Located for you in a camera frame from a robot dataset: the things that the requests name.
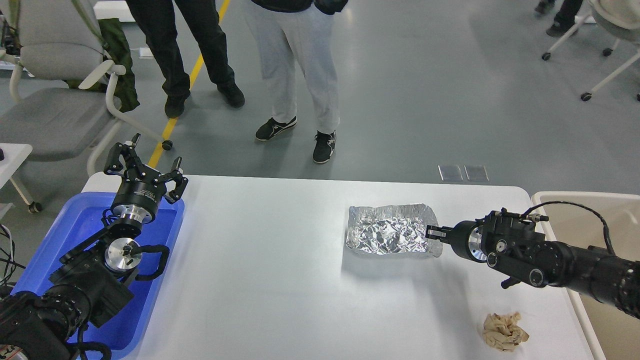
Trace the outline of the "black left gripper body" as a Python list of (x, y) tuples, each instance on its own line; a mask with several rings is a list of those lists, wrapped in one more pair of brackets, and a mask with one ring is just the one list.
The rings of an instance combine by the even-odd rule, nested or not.
[(164, 184), (148, 183), (136, 177), (123, 177), (110, 210), (119, 218), (148, 224), (155, 220), (166, 192)]

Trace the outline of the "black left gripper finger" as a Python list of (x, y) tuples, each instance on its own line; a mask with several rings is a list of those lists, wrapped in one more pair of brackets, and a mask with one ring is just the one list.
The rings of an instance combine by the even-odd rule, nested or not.
[(130, 141), (116, 142), (107, 155), (103, 173), (119, 176), (121, 182), (143, 182), (146, 180), (147, 166), (136, 151), (140, 137), (141, 134), (136, 133)]
[[(174, 204), (182, 199), (189, 183), (189, 179), (185, 177), (181, 168), (182, 161), (183, 158), (178, 156), (174, 160), (169, 172), (158, 175), (158, 188), (161, 191), (162, 197), (169, 204)], [(167, 183), (170, 182), (174, 182), (174, 188), (167, 190)]]

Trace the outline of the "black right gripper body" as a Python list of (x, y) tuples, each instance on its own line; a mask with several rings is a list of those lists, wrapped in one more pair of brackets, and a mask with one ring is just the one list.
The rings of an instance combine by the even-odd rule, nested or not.
[(476, 221), (461, 221), (448, 233), (448, 243), (459, 257), (486, 264), (487, 255), (482, 251), (482, 226)]

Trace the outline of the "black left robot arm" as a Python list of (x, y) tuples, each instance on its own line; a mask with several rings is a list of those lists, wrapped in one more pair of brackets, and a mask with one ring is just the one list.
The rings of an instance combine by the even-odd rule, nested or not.
[(182, 198), (189, 180), (182, 157), (167, 173), (144, 164), (136, 151), (139, 138), (115, 143), (109, 151), (103, 172), (121, 177), (121, 184), (103, 212), (103, 228), (60, 257), (44, 294), (19, 291), (2, 299), (3, 360), (86, 360), (89, 352), (110, 360), (109, 346), (85, 341), (85, 331), (90, 324), (105, 325), (130, 303), (132, 282), (163, 275), (169, 247), (136, 239), (156, 219), (163, 199), (174, 204)]

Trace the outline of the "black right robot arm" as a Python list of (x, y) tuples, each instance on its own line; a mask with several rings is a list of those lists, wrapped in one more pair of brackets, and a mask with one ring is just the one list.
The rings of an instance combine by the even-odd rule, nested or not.
[(548, 220), (534, 207), (524, 213), (502, 208), (454, 227), (428, 225), (425, 237), (450, 245), (460, 258), (506, 275), (503, 289), (521, 283), (536, 289), (566, 288), (638, 318), (639, 262), (615, 254), (606, 221), (602, 221), (605, 246), (580, 248), (547, 240), (536, 227)]

